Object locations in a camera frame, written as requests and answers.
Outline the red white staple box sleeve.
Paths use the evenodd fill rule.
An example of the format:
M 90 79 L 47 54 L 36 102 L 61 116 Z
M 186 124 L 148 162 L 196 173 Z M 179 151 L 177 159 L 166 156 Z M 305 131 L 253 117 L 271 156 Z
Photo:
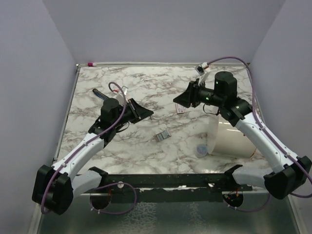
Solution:
M 175 109 L 176 109 L 176 113 L 179 114 L 183 114 L 185 113 L 184 107 L 181 106 L 180 104 L 175 104 Z

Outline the staple box tray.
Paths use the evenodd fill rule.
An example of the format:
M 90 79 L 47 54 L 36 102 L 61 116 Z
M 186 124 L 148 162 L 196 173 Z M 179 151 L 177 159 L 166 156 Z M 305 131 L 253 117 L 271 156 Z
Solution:
M 168 130 L 164 130 L 161 133 L 158 133 L 155 135 L 155 139 L 158 142 L 163 141 L 163 140 L 170 138 L 170 137 L 171 137 L 171 133 Z

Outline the blue stapler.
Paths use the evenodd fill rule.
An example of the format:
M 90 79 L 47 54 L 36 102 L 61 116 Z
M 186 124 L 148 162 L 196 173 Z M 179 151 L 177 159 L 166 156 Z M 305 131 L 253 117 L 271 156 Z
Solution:
M 108 100 L 109 97 L 105 94 L 103 94 L 102 92 L 100 92 L 98 89 L 93 89 L 92 90 L 93 94 L 95 96 L 97 96 L 98 98 L 100 98 L 101 100 L 105 101 L 105 100 Z

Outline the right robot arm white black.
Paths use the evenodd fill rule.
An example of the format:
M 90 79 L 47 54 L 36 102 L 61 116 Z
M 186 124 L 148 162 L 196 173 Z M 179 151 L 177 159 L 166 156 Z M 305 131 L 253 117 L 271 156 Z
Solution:
M 286 147 L 253 112 L 252 106 L 237 95 L 237 80 L 232 73 L 221 71 L 214 76 L 214 88 L 209 89 L 201 79 L 190 81 L 187 89 L 173 100 L 185 108 L 207 104 L 244 134 L 268 161 L 271 170 L 235 166 L 224 178 L 225 187 L 234 191 L 241 184 L 265 188 L 274 198 L 284 199 L 311 179 L 311 160 L 299 157 Z

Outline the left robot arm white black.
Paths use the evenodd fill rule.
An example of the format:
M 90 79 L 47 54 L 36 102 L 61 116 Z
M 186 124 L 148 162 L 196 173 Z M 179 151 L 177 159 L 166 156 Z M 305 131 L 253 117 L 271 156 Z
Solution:
M 43 214 L 52 211 L 63 214 L 73 199 L 94 189 L 106 190 L 106 172 L 93 167 L 80 175 L 82 167 L 103 150 L 126 123 L 136 124 L 152 116 L 154 112 L 140 106 L 134 99 L 120 105 L 115 98 L 103 102 L 100 116 L 88 133 L 67 156 L 52 166 L 42 165 L 36 175 L 32 200 L 41 206 Z

